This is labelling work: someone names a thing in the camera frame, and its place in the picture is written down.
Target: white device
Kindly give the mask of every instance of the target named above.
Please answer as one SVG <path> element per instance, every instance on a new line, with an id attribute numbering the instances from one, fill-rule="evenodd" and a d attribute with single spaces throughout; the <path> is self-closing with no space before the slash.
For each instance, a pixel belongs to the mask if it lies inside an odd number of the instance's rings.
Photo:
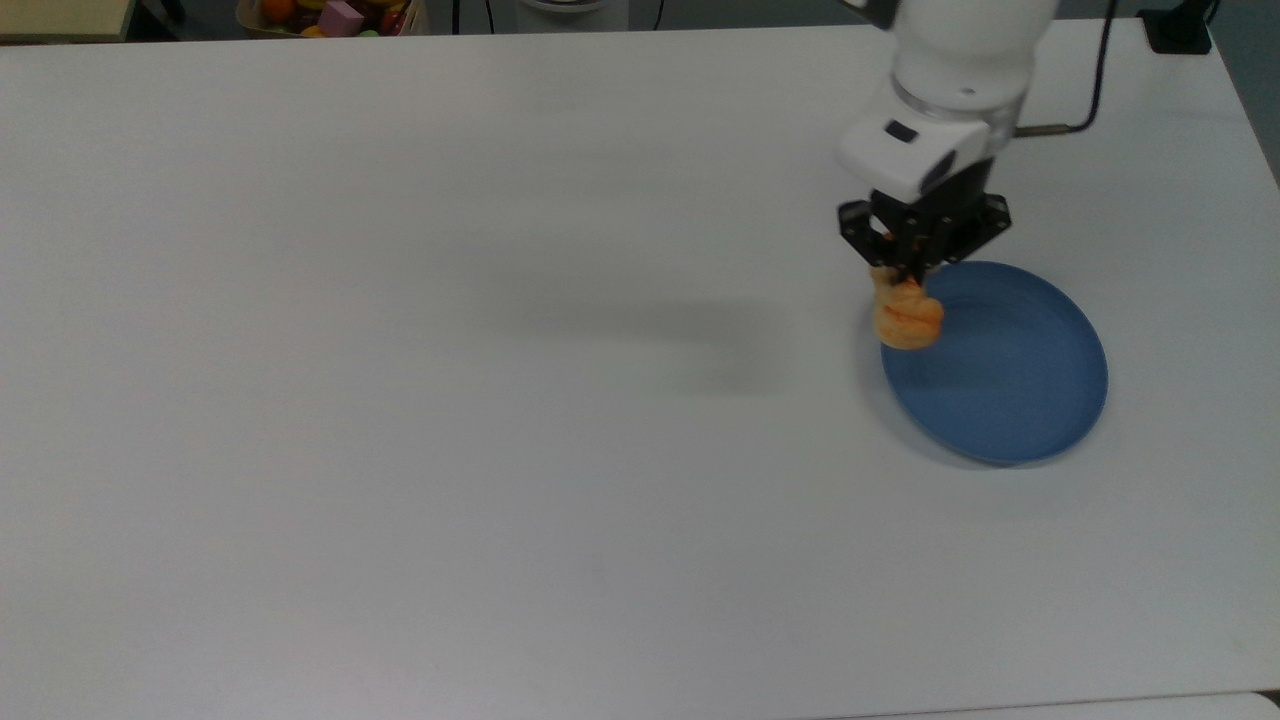
<path id="1" fill-rule="evenodd" d="M 872 187 L 869 200 L 840 208 L 840 231 L 872 265 L 923 282 L 1011 223 L 986 183 L 1014 138 L 1057 0 L 844 3 L 892 29 L 897 53 L 836 152 Z"/>
<path id="2" fill-rule="evenodd" d="M 1057 0 L 844 1 L 890 8 L 899 42 L 892 74 L 840 141 L 846 169 L 909 204 L 1012 140 Z"/>
<path id="3" fill-rule="evenodd" d="M 621 32 L 628 0 L 516 0 L 516 32 Z"/>

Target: orange croissant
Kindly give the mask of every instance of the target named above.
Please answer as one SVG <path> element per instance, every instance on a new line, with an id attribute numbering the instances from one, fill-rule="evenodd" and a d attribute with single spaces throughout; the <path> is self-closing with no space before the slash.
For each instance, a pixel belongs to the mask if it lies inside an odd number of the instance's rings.
<path id="1" fill-rule="evenodd" d="M 942 334 L 942 304 L 925 295 L 914 278 L 892 284 L 896 275 L 892 268 L 872 268 L 876 334 L 895 350 L 928 347 Z"/>

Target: blue plate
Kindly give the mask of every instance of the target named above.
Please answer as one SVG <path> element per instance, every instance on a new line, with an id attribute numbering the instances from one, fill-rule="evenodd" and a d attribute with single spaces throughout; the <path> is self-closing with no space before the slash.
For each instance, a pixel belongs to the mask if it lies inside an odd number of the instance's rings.
<path id="1" fill-rule="evenodd" d="M 1088 434 L 1106 402 L 1107 360 L 1071 299 L 1000 263 L 947 265 L 928 291 L 942 302 L 942 337 L 881 354 L 925 432 L 996 465 L 1052 457 Z"/>

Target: table surface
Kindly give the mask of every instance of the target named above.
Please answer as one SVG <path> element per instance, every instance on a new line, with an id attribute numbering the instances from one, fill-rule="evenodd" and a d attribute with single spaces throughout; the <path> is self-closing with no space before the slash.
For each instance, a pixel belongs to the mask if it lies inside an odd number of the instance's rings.
<path id="1" fill-rule="evenodd" d="M 136 0 L 4 0 L 0 42 L 124 40 Z"/>
<path id="2" fill-rule="evenodd" d="M 1025 122 L 1087 108 L 1059 22 Z M 1277 193 L 1120 22 L 982 252 L 1111 393 L 895 405 L 832 151 L 870 28 L 0 51 L 8 717 L 794 719 L 1280 685 Z M 136 82 L 136 68 L 164 73 Z"/>
<path id="3" fill-rule="evenodd" d="M 1220 694 L 1087 702 L 906 716 L 918 720 L 1277 720 L 1280 708 L 1260 694 Z"/>

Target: orange fruit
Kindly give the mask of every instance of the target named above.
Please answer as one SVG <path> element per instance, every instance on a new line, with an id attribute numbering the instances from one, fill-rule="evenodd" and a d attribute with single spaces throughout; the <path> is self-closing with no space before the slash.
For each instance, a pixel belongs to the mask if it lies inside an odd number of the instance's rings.
<path id="1" fill-rule="evenodd" d="M 294 0 L 262 0 L 261 8 L 266 22 L 283 26 L 293 17 L 293 12 L 298 9 L 298 4 Z"/>
<path id="2" fill-rule="evenodd" d="M 895 350 L 920 350 L 942 334 L 942 304 L 929 297 L 915 279 L 892 284 L 897 270 L 872 268 L 876 283 L 876 334 Z"/>

